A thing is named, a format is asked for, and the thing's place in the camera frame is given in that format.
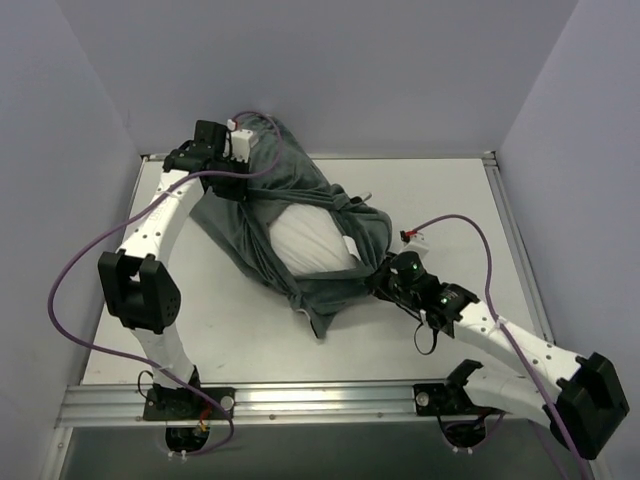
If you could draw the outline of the zebra print pillowcase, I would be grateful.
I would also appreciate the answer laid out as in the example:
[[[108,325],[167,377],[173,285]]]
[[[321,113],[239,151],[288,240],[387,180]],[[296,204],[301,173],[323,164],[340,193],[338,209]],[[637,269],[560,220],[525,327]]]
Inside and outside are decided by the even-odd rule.
[[[368,277],[392,244],[387,213],[332,184],[285,125],[256,113],[243,127],[258,135],[247,198],[207,193],[194,222],[248,278],[285,296],[318,339],[334,317],[368,295]]]

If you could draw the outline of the white pillow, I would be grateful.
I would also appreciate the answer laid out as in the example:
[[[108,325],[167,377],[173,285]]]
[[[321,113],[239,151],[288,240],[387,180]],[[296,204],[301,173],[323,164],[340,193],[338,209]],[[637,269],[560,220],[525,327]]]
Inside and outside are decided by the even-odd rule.
[[[352,270],[360,261],[354,241],[320,207],[291,204],[268,232],[274,253],[293,276]]]

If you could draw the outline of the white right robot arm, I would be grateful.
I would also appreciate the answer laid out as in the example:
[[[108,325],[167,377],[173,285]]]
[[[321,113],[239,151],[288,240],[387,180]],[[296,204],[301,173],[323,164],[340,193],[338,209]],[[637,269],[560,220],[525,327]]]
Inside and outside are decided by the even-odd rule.
[[[548,428],[580,458],[594,460],[630,411],[608,358],[564,350],[494,317],[476,294],[428,273],[413,251],[389,256],[367,285],[375,297],[405,309],[432,331],[511,369],[493,374],[479,361],[463,361],[443,390],[455,412],[475,406],[517,415]]]

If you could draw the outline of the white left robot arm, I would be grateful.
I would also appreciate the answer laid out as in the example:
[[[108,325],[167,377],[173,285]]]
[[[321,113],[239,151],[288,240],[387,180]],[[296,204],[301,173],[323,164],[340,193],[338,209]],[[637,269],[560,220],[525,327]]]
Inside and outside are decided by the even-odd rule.
[[[166,408],[179,419],[194,417],[202,395],[196,367],[185,353],[176,321],[180,290],[166,267],[182,227],[207,193],[226,200],[247,197],[255,132],[199,120],[194,138],[164,160],[151,211],[115,252],[105,252],[98,271],[109,313],[140,343],[152,362],[154,385],[168,392]]]

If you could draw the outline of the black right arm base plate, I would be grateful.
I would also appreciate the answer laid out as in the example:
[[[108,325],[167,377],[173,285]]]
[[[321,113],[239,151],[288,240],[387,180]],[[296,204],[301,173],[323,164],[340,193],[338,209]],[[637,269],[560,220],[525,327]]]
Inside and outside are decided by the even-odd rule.
[[[461,387],[444,382],[417,383],[412,386],[416,415],[419,417],[482,416],[500,410],[471,402]]]

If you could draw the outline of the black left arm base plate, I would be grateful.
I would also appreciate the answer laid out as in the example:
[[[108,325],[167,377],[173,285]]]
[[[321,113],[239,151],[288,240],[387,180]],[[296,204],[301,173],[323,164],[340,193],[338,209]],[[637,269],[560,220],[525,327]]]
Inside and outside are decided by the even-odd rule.
[[[221,407],[211,406],[201,396],[184,388],[169,389],[153,385],[147,392],[142,418],[145,421],[224,420],[233,416],[236,390],[232,387],[201,387]]]

